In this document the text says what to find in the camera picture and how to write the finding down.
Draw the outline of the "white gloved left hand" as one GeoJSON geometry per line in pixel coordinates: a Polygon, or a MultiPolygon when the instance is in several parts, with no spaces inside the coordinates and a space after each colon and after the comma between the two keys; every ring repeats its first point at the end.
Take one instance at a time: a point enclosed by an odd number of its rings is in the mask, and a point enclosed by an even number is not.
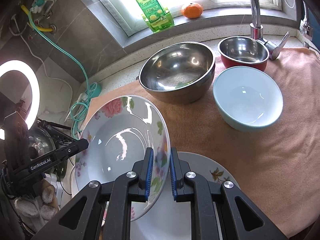
{"type": "Polygon", "coordinates": [[[59,211],[55,187],[42,180],[41,193],[37,197],[23,196],[14,201],[14,206],[22,221],[38,232],[59,211]]]}

